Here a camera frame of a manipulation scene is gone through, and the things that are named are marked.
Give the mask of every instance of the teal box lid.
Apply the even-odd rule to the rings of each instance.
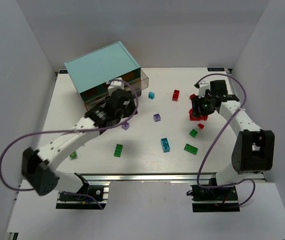
[[[140,68],[120,41],[67,61],[64,65],[78,93]]]

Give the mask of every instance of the blue cube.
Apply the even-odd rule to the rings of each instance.
[[[160,142],[161,142],[162,150],[164,153],[167,153],[171,150],[171,148],[169,147],[169,142],[167,138],[160,139]]]
[[[129,122],[125,122],[124,124],[121,125],[121,127],[125,130],[127,130],[130,127]]]
[[[154,97],[155,97],[155,94],[154,94],[152,91],[150,91],[150,92],[148,93],[148,98],[154,99]]]
[[[153,115],[153,119],[154,119],[155,122],[159,122],[162,118],[159,115],[159,113],[156,113],[155,115]]]

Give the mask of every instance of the gray wall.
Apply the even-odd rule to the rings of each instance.
[[[269,0],[17,0],[50,64],[122,41],[143,67],[233,67]]]
[[[273,168],[267,177],[276,183],[285,206],[285,1],[269,2],[233,73],[247,91],[247,112],[275,133]]]
[[[15,0],[0,0],[0,154],[22,134],[44,123],[55,83],[54,71]],[[21,141],[4,159],[4,176],[18,186],[22,151],[36,138]],[[16,193],[0,181],[0,239]]]

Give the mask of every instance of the purple block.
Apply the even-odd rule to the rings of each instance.
[[[162,118],[161,118],[161,116],[159,115],[159,113],[156,113],[155,115],[153,115],[153,119],[154,119],[155,122],[158,122],[158,121],[160,121]]]
[[[130,125],[129,125],[128,122],[125,122],[124,124],[121,125],[121,127],[122,127],[123,129],[127,130],[127,129],[130,127]]]

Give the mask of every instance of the green block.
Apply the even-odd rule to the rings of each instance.
[[[77,152],[74,151],[72,154],[69,155],[69,157],[70,157],[71,159],[77,158]]]
[[[192,136],[193,138],[196,137],[197,134],[198,132],[195,129],[191,130],[189,133],[189,135]]]
[[[117,144],[116,149],[114,150],[114,156],[120,158],[123,150],[123,145]]]
[[[194,155],[196,155],[197,152],[198,152],[198,148],[197,147],[189,145],[188,143],[186,144],[186,146],[184,146],[184,150],[189,152],[189,153],[191,153],[191,154],[194,154]]]

